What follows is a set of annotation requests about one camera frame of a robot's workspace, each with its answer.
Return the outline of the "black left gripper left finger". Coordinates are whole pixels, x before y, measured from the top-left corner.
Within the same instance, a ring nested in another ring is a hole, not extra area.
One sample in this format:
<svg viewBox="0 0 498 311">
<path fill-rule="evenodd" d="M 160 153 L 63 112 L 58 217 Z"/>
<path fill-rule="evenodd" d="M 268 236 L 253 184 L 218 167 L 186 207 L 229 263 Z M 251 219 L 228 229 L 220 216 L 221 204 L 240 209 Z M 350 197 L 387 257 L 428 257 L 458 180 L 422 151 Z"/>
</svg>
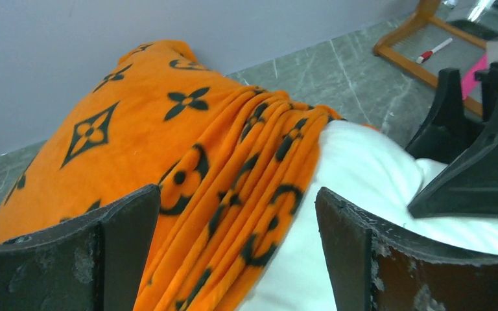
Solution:
<svg viewBox="0 0 498 311">
<path fill-rule="evenodd" d="M 146 185 L 0 244 L 0 310 L 131 310 L 160 209 Z"/>
</svg>

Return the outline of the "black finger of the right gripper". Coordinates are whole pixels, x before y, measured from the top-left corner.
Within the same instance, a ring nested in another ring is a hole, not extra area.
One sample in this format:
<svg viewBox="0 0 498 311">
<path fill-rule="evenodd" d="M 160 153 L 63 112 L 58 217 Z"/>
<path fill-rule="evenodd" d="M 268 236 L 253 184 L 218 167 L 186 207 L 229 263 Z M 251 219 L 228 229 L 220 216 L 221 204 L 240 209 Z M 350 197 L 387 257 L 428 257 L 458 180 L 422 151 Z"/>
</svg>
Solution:
<svg viewBox="0 0 498 311">
<path fill-rule="evenodd" d="M 430 110 L 405 151 L 416 159 L 432 159 L 449 164 L 477 139 L 484 124 L 466 115 L 458 69 L 439 72 Z"/>
<path fill-rule="evenodd" d="M 498 218 L 498 97 L 473 144 L 409 204 L 414 218 Z"/>
</svg>

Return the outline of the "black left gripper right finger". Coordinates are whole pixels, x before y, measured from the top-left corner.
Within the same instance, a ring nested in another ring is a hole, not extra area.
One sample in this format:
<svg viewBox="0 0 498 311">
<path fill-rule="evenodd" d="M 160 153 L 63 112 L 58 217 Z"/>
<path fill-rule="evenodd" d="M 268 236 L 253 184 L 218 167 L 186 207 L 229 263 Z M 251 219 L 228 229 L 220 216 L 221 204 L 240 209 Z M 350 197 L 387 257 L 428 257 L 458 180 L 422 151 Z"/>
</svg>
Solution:
<svg viewBox="0 0 498 311">
<path fill-rule="evenodd" d="M 338 310 L 498 310 L 498 256 L 417 235 L 327 188 L 315 207 Z"/>
</svg>

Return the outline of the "white pillow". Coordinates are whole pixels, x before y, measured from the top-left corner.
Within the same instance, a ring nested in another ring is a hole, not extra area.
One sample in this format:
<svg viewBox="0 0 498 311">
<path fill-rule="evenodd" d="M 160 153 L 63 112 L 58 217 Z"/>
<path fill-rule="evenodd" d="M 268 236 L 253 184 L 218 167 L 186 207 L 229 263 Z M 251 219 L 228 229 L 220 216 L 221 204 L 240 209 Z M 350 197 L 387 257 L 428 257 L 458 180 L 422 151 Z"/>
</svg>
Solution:
<svg viewBox="0 0 498 311">
<path fill-rule="evenodd" d="M 315 201 L 326 187 L 376 216 L 419 235 L 498 255 L 498 220 L 414 219 L 412 199 L 444 168 L 416 159 L 372 128 L 331 121 L 319 138 L 320 157 L 287 236 L 240 310 L 335 310 L 335 298 L 318 231 Z"/>
</svg>

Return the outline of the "orange patterned pillowcase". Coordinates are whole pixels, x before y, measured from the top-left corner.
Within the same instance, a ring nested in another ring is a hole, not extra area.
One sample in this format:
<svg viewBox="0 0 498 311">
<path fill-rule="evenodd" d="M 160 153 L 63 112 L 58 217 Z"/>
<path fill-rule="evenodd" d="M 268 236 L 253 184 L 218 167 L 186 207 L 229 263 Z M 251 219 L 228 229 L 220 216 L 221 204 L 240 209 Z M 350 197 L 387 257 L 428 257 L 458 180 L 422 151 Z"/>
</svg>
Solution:
<svg viewBox="0 0 498 311">
<path fill-rule="evenodd" d="M 0 204 L 0 243 L 148 184 L 161 207 L 135 310 L 235 310 L 285 238 L 319 138 L 347 120 L 139 45 L 84 97 Z"/>
</svg>

